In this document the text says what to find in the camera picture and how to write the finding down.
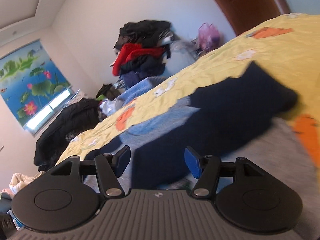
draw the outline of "pile of clothes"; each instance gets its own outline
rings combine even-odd
[[[138,84],[135,84],[126,90],[114,100],[103,99],[100,102],[98,110],[100,121],[102,122],[105,118],[107,118],[107,116],[112,115],[123,106],[129,104],[135,98],[147,93],[149,90],[155,88],[165,80],[165,77],[147,77]]]
[[[166,52],[170,58],[173,40],[170,28],[171,23],[166,21],[144,20],[125,24],[114,46],[118,56],[111,65],[112,74],[120,76],[127,88],[147,77],[163,74],[162,56]]]

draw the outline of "screw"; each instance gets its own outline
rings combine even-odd
[[[110,188],[106,191],[106,194],[110,197],[118,197],[122,194],[119,188]]]
[[[196,196],[205,197],[205,196],[209,195],[210,192],[206,188],[197,188],[193,193]]]

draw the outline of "red sweater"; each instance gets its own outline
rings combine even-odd
[[[164,53],[164,49],[161,47],[156,47],[151,49],[142,49],[140,44],[127,43],[124,46],[122,46],[120,54],[117,57],[115,63],[113,64],[112,74],[114,76],[118,76],[120,73],[121,65],[139,56],[151,55],[155,58],[159,58],[163,53]]]

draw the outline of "pink plastic bag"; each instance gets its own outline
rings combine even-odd
[[[217,49],[220,43],[220,34],[216,27],[204,23],[199,28],[199,36],[197,45],[201,50],[207,52]]]

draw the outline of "logo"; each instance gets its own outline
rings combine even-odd
[[[163,194],[161,192],[158,192],[155,194],[156,197],[161,198],[163,196]]]

